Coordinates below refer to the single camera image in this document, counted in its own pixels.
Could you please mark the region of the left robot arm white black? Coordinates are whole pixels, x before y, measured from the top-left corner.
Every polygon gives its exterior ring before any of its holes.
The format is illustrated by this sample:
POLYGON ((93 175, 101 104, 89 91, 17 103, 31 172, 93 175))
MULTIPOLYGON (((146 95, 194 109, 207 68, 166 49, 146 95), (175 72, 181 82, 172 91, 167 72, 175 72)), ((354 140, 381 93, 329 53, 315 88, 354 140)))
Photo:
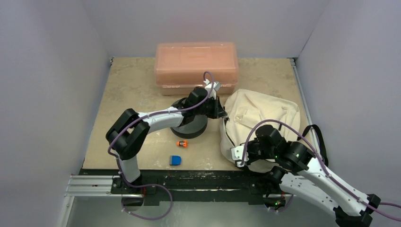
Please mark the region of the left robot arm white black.
POLYGON ((138 113, 126 109, 105 135, 109 143, 108 153, 117 159, 122 186, 128 193, 140 190, 141 176, 137 154, 148 134, 165 128, 183 127, 196 116, 220 119, 227 116, 218 95, 202 87, 196 87, 187 97, 171 107, 150 113, 138 113))

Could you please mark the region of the cream canvas backpack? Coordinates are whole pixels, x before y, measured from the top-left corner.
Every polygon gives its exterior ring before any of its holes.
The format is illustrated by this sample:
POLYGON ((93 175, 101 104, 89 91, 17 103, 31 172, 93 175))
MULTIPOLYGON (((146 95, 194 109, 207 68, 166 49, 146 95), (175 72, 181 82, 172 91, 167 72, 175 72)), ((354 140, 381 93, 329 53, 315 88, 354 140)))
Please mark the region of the cream canvas backpack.
POLYGON ((239 89, 224 104, 227 117, 220 124, 220 150, 222 155, 234 163, 231 149, 244 143, 251 129, 266 119, 274 119, 300 129, 301 114, 292 101, 239 89))

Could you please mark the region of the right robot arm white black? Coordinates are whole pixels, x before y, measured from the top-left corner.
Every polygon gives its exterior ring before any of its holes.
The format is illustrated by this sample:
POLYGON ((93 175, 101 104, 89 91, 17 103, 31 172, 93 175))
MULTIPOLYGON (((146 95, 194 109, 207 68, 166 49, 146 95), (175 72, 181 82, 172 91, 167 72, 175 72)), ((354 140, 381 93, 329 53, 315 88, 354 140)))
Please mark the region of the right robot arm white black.
POLYGON ((298 141, 286 141, 271 125, 256 129, 255 138, 231 149, 239 168, 256 160, 276 165, 267 172, 266 188, 294 194, 335 217, 339 227, 368 227, 381 199, 365 194, 339 178, 323 158, 298 141))

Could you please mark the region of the pink translucent storage box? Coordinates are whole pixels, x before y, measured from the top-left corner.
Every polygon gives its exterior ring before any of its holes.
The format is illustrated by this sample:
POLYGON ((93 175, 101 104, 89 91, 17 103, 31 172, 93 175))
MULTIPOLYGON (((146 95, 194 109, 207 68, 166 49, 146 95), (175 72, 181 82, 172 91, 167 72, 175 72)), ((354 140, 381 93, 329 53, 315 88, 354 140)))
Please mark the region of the pink translucent storage box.
POLYGON ((233 42, 163 43, 157 46, 154 72, 156 85, 165 96, 185 95, 204 86, 209 71, 221 87, 218 94, 232 94, 239 77, 233 42))

